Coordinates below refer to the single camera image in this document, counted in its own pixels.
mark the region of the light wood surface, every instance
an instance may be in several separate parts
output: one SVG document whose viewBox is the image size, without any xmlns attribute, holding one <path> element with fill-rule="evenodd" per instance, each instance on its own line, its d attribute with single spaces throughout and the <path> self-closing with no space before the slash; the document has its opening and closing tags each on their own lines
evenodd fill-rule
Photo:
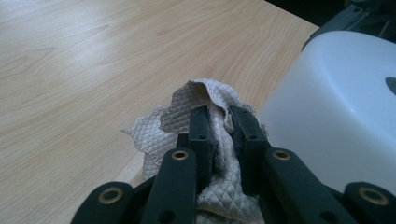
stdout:
<svg viewBox="0 0 396 224">
<path fill-rule="evenodd" d="M 0 2 L 0 223 L 68 223 L 141 180 L 120 130 L 189 79 L 260 110 L 317 29 L 262 0 Z"/>
</svg>

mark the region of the quilted pattern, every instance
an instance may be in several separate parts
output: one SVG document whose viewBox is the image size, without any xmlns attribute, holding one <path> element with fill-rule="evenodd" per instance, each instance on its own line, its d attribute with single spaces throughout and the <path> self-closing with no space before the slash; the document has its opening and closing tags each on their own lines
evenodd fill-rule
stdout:
<svg viewBox="0 0 396 224">
<path fill-rule="evenodd" d="M 158 172 L 163 154 L 176 146 L 179 133 L 188 132 L 190 112 L 200 105 L 208 105 L 219 148 L 211 183 L 198 195 L 197 223 L 264 223 L 258 199 L 242 193 L 241 171 L 230 136 L 233 125 L 227 112 L 229 105 L 251 112 L 253 108 L 243 105 L 232 87 L 216 80 L 189 81 L 174 93 L 169 107 L 158 107 L 127 131 L 136 148 L 146 153 L 143 177 L 148 179 Z"/>
</svg>

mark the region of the table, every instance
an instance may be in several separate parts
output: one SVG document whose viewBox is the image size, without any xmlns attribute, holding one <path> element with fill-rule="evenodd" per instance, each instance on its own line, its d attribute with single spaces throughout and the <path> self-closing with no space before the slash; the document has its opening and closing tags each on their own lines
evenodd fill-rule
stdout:
<svg viewBox="0 0 396 224">
<path fill-rule="evenodd" d="M 68 223 L 96 187 L 141 183 L 121 130 L 191 78 L 260 110 L 316 29 L 262 0 L 2 1 L 0 223 Z"/>
</svg>

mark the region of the tabletop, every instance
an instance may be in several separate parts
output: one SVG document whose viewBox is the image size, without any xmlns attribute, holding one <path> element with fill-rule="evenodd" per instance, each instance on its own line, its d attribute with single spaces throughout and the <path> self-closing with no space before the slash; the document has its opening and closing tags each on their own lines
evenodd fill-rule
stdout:
<svg viewBox="0 0 396 224">
<path fill-rule="evenodd" d="M 317 29 L 262 0 L 0 2 L 0 223 L 68 223 L 142 182 L 129 129 L 189 79 L 265 100 Z"/>
</svg>

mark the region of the textured cloth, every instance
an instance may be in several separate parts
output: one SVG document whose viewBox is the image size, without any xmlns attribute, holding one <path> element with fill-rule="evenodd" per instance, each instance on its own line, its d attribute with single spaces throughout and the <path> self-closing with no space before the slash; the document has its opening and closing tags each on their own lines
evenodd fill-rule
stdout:
<svg viewBox="0 0 396 224">
<path fill-rule="evenodd" d="M 233 124 L 228 107 L 240 102 L 230 86 L 206 78 L 193 79 L 176 91 L 169 107 L 158 107 L 137 120 L 127 133 L 145 152 L 143 177 L 157 174 L 163 155 L 176 147 L 177 135 L 189 131 L 190 112 L 207 105 L 214 137 L 219 141 L 211 183 L 197 197 L 197 223 L 264 223 L 258 199 L 242 193 L 241 170 L 233 152 Z"/>
</svg>

